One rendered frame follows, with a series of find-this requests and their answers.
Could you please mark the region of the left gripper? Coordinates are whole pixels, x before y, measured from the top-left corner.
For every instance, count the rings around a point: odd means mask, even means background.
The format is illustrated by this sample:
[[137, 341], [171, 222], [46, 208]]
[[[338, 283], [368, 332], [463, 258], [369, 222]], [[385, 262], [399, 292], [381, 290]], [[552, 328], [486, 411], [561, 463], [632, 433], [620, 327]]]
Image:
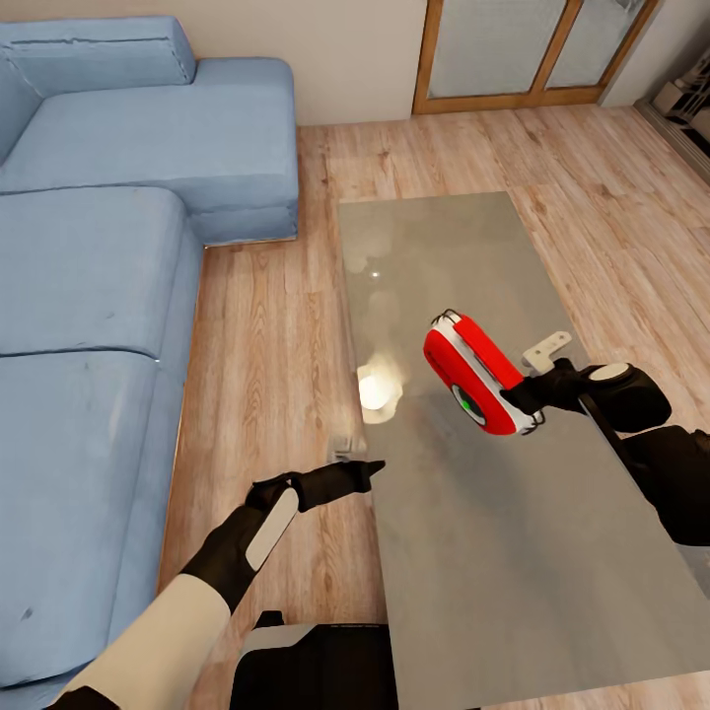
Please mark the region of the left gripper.
[[315, 468], [323, 481], [324, 503], [338, 500], [352, 492], [372, 490], [370, 476], [386, 466], [385, 461], [335, 462]]

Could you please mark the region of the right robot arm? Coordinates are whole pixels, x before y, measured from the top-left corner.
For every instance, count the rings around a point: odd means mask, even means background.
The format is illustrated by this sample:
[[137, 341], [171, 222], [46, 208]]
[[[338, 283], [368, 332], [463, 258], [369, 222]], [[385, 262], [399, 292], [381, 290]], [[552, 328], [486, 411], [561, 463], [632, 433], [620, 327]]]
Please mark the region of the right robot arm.
[[524, 352], [530, 375], [501, 396], [526, 415], [547, 405], [588, 415], [632, 484], [657, 508], [710, 603], [710, 433], [663, 426], [673, 415], [671, 403], [631, 363], [575, 372], [568, 358], [549, 360], [571, 342], [561, 330]]

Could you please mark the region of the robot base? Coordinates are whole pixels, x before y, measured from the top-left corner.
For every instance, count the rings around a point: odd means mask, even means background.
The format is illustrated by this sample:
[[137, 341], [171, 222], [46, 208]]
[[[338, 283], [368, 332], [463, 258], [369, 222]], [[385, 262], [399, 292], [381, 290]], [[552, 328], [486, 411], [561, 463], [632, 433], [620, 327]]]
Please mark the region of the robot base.
[[244, 640], [230, 710], [398, 710], [388, 624], [282, 623]]

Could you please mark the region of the radio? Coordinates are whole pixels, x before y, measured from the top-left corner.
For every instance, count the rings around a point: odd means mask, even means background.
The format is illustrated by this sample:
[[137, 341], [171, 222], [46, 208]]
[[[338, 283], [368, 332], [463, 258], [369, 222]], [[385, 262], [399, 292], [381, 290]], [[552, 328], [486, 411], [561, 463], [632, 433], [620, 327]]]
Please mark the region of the radio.
[[472, 319], [444, 313], [432, 325], [423, 354], [478, 427], [492, 435], [537, 429], [539, 411], [526, 415], [500, 394], [522, 383], [524, 375]]

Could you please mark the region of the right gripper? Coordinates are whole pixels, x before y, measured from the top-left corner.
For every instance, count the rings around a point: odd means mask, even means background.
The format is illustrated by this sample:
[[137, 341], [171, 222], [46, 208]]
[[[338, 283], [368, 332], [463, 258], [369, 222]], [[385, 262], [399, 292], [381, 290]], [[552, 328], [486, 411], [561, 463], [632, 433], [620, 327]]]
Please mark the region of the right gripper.
[[547, 405], [561, 408], [555, 395], [557, 382], [565, 374], [575, 372], [575, 367], [568, 358], [557, 358], [553, 364], [555, 368], [544, 376], [535, 376], [535, 378], [528, 376], [511, 390], [500, 390], [501, 396], [520, 408], [526, 415], [541, 412]]

